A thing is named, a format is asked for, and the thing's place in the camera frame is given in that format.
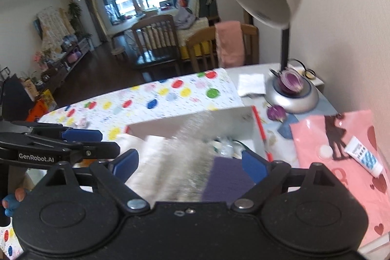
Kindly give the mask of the gloved left hand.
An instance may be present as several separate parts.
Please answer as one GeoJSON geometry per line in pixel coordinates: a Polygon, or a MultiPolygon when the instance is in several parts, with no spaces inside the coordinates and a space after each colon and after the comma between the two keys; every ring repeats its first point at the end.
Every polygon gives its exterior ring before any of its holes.
{"type": "Polygon", "coordinates": [[[26,197],[28,191],[25,188],[19,187],[13,194],[7,195],[1,202],[5,209],[5,216],[12,217],[15,210],[20,206],[20,203],[26,197]]]}

